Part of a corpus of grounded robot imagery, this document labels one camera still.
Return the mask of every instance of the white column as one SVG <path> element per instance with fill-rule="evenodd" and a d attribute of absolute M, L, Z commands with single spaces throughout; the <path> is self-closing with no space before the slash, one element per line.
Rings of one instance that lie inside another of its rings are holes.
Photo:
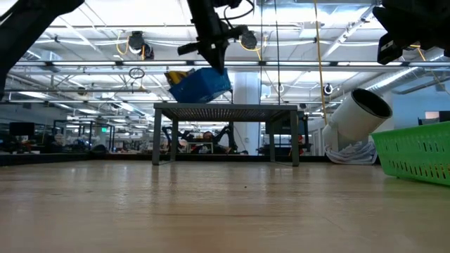
<path fill-rule="evenodd" d="M 258 72 L 235 74 L 233 85 L 233 102 L 235 104 L 259 105 L 260 94 L 261 83 Z M 260 135 L 259 123 L 236 122 L 234 127 L 234 139 L 238 145 L 238 151 L 246 150 L 249 155 L 257 155 Z"/>

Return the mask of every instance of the blue plastic container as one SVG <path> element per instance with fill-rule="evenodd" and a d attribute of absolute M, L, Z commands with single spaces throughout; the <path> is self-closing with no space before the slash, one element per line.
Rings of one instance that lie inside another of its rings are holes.
<path fill-rule="evenodd" d="M 178 103 L 208 103 L 229 90 L 231 83 L 227 69 L 224 74 L 219 74 L 212 67 L 204 67 L 181 80 L 169 92 Z"/>

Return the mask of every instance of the green basket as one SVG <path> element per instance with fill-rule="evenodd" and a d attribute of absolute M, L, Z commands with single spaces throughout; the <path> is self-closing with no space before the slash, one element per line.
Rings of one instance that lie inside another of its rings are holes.
<path fill-rule="evenodd" d="M 450 122 L 372 137 L 385 174 L 450 186 Z"/>

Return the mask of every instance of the metal table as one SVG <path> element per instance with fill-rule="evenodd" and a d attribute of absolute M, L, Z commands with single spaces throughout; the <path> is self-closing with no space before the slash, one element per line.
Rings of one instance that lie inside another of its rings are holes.
<path fill-rule="evenodd" d="M 178 122 L 266 122 L 269 132 L 270 160 L 275 162 L 274 125 L 277 120 L 290 115 L 292 140 L 298 139 L 298 121 L 296 105 L 223 105 L 223 104 L 183 104 L 156 103 L 155 132 L 153 133 L 152 164 L 160 163 L 161 119 L 164 115 L 172 120 L 172 141 L 178 140 Z M 298 154 L 297 141 L 292 141 L 292 154 Z M 170 160 L 176 158 L 176 148 L 172 148 Z M 298 167 L 299 156 L 292 156 L 292 165 Z"/>

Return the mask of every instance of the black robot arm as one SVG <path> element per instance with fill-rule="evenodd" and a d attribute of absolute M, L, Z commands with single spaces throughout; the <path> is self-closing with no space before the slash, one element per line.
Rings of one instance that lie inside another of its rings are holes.
<path fill-rule="evenodd" d="M 387 30 L 378 45 L 378 62 L 388 64 L 403 55 L 410 45 L 420 43 L 423 50 L 434 46 L 450 56 L 450 1 L 382 0 L 374 16 Z"/>
<path fill-rule="evenodd" d="M 6 75 L 33 43 L 62 14 L 74 11 L 84 0 L 18 0 L 0 17 L 0 99 Z"/>
<path fill-rule="evenodd" d="M 224 72 L 225 50 L 229 39 L 239 39 L 248 32 L 246 25 L 234 28 L 222 22 L 214 11 L 214 7 L 238 7 L 242 0 L 187 0 L 191 10 L 192 20 L 197 30 L 197 42 L 178 48 L 178 54 L 198 51 L 200 55 L 219 73 Z"/>

